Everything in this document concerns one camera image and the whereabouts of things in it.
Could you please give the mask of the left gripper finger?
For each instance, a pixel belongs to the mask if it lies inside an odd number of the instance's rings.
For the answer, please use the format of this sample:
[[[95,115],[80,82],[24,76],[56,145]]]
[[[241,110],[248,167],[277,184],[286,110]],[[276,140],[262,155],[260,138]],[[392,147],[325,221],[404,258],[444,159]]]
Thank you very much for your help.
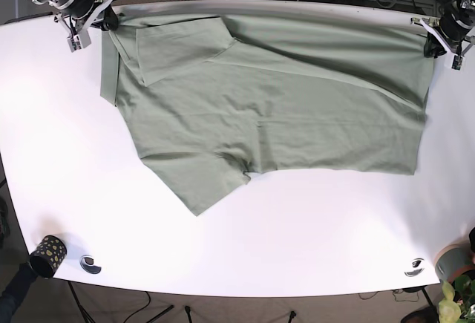
[[[426,58],[438,58],[439,56],[445,55],[445,49],[437,38],[429,33],[426,38],[423,53]]]

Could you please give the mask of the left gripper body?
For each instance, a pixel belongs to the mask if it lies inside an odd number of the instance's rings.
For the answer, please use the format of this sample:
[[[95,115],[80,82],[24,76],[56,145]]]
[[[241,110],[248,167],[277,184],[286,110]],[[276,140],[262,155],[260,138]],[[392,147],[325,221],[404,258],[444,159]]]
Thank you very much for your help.
[[[474,28],[474,0],[452,0],[444,6],[439,32],[451,50],[456,50]]]

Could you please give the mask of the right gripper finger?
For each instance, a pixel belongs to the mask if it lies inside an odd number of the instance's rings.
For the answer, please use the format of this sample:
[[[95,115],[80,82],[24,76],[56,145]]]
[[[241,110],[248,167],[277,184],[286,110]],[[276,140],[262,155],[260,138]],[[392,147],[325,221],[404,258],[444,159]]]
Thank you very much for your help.
[[[119,20],[114,12],[112,6],[108,6],[102,16],[102,21],[99,24],[101,31],[114,31],[119,27]]]

